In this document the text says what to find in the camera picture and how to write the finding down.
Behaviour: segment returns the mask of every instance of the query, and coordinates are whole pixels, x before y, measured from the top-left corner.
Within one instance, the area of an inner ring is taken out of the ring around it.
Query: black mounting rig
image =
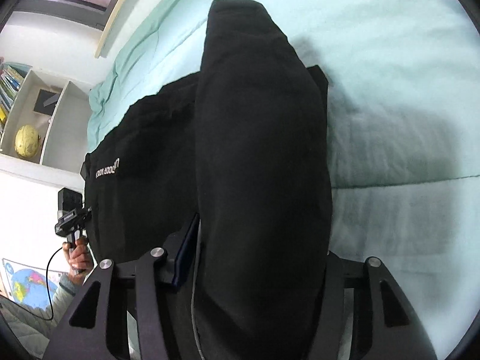
[[[163,247],[121,264],[105,259],[74,298],[54,330],[44,360],[129,359],[125,288],[135,288],[143,360],[168,360],[158,291],[177,290],[195,255],[200,218],[195,214]],[[307,360],[337,360],[343,334],[345,288],[354,289],[350,360],[434,360],[418,316],[398,283],[376,257],[366,262],[327,255],[318,328]],[[75,337],[75,351],[65,342]]]

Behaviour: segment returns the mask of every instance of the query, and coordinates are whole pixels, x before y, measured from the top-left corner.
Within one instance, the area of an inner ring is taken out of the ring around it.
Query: bed
[[[328,76],[330,249],[381,258],[444,359],[480,309],[480,36],[457,0],[256,0]],[[90,94],[89,150],[200,68],[212,0],[163,0]]]

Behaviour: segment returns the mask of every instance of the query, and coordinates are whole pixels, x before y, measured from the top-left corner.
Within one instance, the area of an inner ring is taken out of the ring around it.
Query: bolt head
[[[379,266],[382,265],[382,262],[380,261],[380,259],[376,257],[370,257],[368,259],[368,264],[374,268],[378,268]]]
[[[155,249],[152,249],[150,254],[152,257],[162,257],[165,251],[161,247],[156,247]]]
[[[101,269],[109,269],[113,264],[113,261],[111,261],[111,259],[105,259],[103,261],[100,262],[100,268]]]

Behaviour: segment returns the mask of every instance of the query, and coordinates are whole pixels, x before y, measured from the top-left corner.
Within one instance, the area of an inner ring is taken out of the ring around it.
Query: hand
[[[68,242],[63,243],[63,254],[65,255],[65,259],[67,260],[70,266],[70,272],[68,273],[68,278],[70,281],[76,285],[82,285],[83,281],[85,281],[85,277],[92,271],[93,269],[93,260],[92,256],[90,255],[90,250],[88,250],[88,239],[87,237],[80,237],[76,240],[75,244],[77,247],[75,250],[72,251],[70,255],[70,244]],[[74,269],[81,270],[85,269],[80,274],[75,274]]]

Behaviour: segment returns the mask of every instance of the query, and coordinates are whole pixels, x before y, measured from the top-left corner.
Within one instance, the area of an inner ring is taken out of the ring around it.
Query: black cable
[[[50,288],[49,288],[49,266],[50,266],[50,263],[52,262],[52,259],[55,257],[55,255],[56,255],[60,250],[62,250],[62,249],[63,249],[63,247],[61,247],[61,248],[58,249],[55,253],[53,253],[53,254],[52,254],[52,257],[50,257],[50,259],[49,259],[48,264],[46,265],[46,271],[45,271],[45,280],[46,280],[46,282],[45,282],[45,285],[46,285],[46,292],[47,292],[48,295],[49,295],[50,309],[52,310],[52,316],[51,316],[50,318],[48,318],[48,319],[47,319],[47,318],[43,318],[43,317],[41,317],[41,316],[39,316],[39,315],[36,315],[34,312],[31,312],[30,310],[26,309],[25,307],[20,306],[18,303],[14,302],[13,300],[10,300],[10,299],[8,299],[8,298],[5,298],[5,299],[6,299],[6,300],[9,300],[9,302],[17,305],[18,307],[20,307],[22,310],[28,312],[29,314],[32,314],[32,315],[33,315],[34,317],[36,317],[36,318],[40,318],[40,319],[42,319],[42,320],[44,320],[44,321],[47,321],[47,322],[53,321],[53,304],[52,304],[52,297],[50,296]]]

